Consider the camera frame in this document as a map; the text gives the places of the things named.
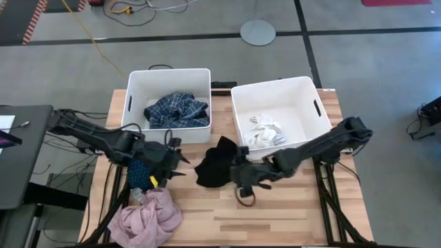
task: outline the wooden table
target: wooden table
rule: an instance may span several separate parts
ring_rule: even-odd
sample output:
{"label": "wooden table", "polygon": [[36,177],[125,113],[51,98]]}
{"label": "wooden table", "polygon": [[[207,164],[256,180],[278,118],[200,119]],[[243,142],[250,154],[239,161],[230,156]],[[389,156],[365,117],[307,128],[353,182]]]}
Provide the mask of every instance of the wooden table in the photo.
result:
{"label": "wooden table", "polygon": [[[123,115],[126,90],[115,90],[106,126],[119,127]],[[335,90],[318,90],[332,125],[342,120]],[[212,98],[212,135],[209,143],[183,145],[184,156],[191,164],[181,163],[178,170],[187,174],[173,178],[167,184],[174,202],[181,208],[183,222],[166,246],[214,245],[326,245],[325,228],[318,199],[314,167],[304,161],[296,175],[274,183],[272,190],[255,187],[256,204],[243,207],[234,197],[234,184],[220,189],[207,189],[196,184],[193,168],[204,158],[205,151],[216,146],[221,136],[238,142],[232,115],[230,96]],[[341,162],[355,170],[351,156]],[[96,163],[90,190],[90,224],[86,238],[99,223],[105,178],[110,164],[105,157]],[[109,207],[116,166],[113,166],[104,197],[103,217]],[[358,181],[341,166],[335,166],[334,176],[342,211],[354,227],[372,240],[363,196]],[[125,181],[125,172],[121,182]],[[85,211],[80,237],[88,221]],[[339,240],[335,216],[330,210],[334,240]]]}

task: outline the yellow cable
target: yellow cable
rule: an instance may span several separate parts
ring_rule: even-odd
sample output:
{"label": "yellow cable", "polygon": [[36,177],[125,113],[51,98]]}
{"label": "yellow cable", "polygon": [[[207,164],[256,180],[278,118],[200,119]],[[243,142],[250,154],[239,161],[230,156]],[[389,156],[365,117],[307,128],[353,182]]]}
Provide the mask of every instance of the yellow cable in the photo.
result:
{"label": "yellow cable", "polygon": [[119,13],[127,12],[127,11],[130,9],[129,6],[128,6],[128,7],[125,7],[125,8],[122,9],[122,10],[112,10],[112,9],[110,9],[110,7],[112,6],[112,4],[113,4],[115,1],[116,1],[116,0],[113,0],[113,1],[111,1],[111,2],[107,5],[107,9],[108,9],[110,12],[115,13],[115,14],[119,14]]}
{"label": "yellow cable", "polygon": [[92,37],[92,35],[89,33],[89,31],[87,30],[87,28],[85,28],[84,24],[81,22],[81,20],[76,16],[76,14],[70,9],[69,5],[66,3],[65,0],[61,0],[64,4],[64,6],[69,10],[70,14],[72,14],[72,16],[75,18],[76,22],[83,28],[84,32],[89,36],[89,39],[92,41],[92,43],[94,44],[96,50],[99,52],[99,54],[103,57],[103,59],[105,59],[107,62],[109,62],[110,65],[112,65],[117,71],[118,73],[123,77],[123,78],[127,78],[127,74],[124,73],[123,71],[121,71],[119,69],[118,66],[116,66],[113,62],[111,62],[111,60],[109,60],[99,49],[98,44],[96,44],[94,38]]}

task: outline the black mat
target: black mat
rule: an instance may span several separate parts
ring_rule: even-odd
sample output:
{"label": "black mat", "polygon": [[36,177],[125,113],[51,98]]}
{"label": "black mat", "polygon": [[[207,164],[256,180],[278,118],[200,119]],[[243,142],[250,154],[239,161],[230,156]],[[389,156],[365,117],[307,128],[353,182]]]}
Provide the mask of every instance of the black mat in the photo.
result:
{"label": "black mat", "polygon": [[0,14],[0,45],[18,45],[34,15],[39,0],[10,0]]}
{"label": "black mat", "polygon": [[[66,3],[69,5],[70,9],[73,12],[78,12],[78,6],[80,4],[80,0],[66,0]],[[66,13],[69,10],[64,6],[61,0],[49,0],[46,6],[45,13]]]}

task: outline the storage bin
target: storage bin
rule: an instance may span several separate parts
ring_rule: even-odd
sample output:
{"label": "storage bin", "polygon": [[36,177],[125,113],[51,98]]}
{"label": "storage bin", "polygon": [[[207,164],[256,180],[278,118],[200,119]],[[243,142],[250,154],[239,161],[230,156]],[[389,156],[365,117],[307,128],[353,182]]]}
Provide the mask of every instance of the storage bin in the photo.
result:
{"label": "storage bin", "polygon": [[[164,96],[175,92],[190,92],[197,101],[208,103],[207,127],[176,128],[173,137],[182,139],[182,144],[206,143],[212,126],[211,76],[208,69],[143,70],[130,74],[125,96],[122,125],[137,123],[145,134],[146,141],[164,143],[167,129],[150,129],[144,109]],[[134,126],[127,130],[137,132]]]}
{"label": "storage bin", "polygon": [[286,142],[249,150],[248,159],[257,160],[279,149],[300,145],[331,129],[326,111],[312,80],[307,76],[254,83],[232,89],[233,115],[239,144],[255,123],[249,119],[265,114],[280,123]]}

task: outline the blue plaid shirt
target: blue plaid shirt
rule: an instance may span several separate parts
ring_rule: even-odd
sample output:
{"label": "blue plaid shirt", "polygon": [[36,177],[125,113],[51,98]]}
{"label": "blue plaid shirt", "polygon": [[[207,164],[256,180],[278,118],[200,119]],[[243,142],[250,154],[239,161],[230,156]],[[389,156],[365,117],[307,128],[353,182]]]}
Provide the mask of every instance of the blue plaid shirt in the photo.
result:
{"label": "blue plaid shirt", "polygon": [[144,109],[150,129],[207,127],[208,104],[194,100],[191,93],[173,93]]}

